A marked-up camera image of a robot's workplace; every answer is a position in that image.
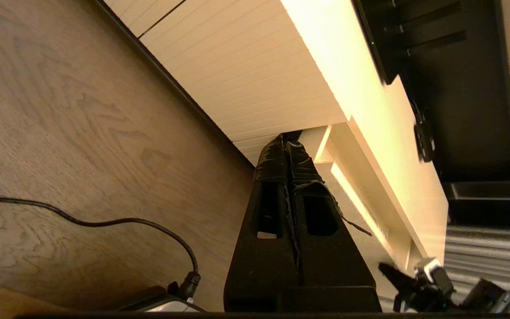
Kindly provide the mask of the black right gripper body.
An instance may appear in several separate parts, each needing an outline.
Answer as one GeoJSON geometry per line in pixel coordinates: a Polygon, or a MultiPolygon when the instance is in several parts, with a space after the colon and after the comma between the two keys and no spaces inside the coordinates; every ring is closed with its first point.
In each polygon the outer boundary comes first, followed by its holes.
{"type": "Polygon", "coordinates": [[[444,293],[436,285],[421,285],[400,290],[394,299],[394,311],[458,312],[459,306],[451,299],[451,292],[444,293]]]}

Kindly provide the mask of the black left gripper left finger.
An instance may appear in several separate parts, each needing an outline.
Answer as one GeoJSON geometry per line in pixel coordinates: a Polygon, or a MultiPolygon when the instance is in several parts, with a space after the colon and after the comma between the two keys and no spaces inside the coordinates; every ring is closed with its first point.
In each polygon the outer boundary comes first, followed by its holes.
{"type": "Polygon", "coordinates": [[[226,312],[275,312],[298,282],[285,139],[265,145],[225,281],[226,312]]]}

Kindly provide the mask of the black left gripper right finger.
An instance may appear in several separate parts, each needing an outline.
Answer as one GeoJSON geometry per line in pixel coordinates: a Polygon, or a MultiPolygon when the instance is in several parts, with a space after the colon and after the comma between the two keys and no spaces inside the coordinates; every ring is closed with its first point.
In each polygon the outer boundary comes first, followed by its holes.
{"type": "Polygon", "coordinates": [[[287,141],[298,284],[287,292],[297,312],[378,313],[376,281],[349,234],[339,206],[312,158],[287,141]]]}

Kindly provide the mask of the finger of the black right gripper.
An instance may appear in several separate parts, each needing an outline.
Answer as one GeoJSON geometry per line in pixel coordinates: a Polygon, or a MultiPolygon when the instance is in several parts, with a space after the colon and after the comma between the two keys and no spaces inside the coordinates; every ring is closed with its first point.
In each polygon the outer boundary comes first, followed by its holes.
{"type": "Polygon", "coordinates": [[[388,263],[379,263],[378,269],[399,293],[412,292],[417,286],[413,277],[409,277],[388,263]]]}

